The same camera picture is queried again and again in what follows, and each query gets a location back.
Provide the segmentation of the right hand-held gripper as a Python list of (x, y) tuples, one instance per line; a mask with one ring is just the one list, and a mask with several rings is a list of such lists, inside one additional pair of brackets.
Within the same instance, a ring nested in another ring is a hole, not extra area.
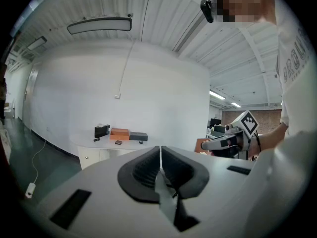
[(253, 136), (257, 136), (259, 124), (250, 111), (244, 111), (225, 127), (223, 136), (201, 143), (203, 150), (212, 152), (217, 157), (248, 158), (248, 151)]

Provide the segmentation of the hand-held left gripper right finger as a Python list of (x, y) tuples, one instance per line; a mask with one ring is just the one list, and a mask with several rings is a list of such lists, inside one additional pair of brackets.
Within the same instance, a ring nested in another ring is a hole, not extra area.
[(165, 176), (182, 199), (201, 194), (210, 178), (205, 166), (167, 146), (161, 147), (161, 158)]

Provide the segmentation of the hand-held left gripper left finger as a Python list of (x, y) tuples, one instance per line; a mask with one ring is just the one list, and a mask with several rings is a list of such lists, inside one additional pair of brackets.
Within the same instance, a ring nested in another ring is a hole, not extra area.
[(125, 163), (118, 171), (117, 180), (122, 190), (132, 199), (143, 203), (158, 203), (155, 192), (160, 171), (160, 147), (155, 146), (144, 154)]

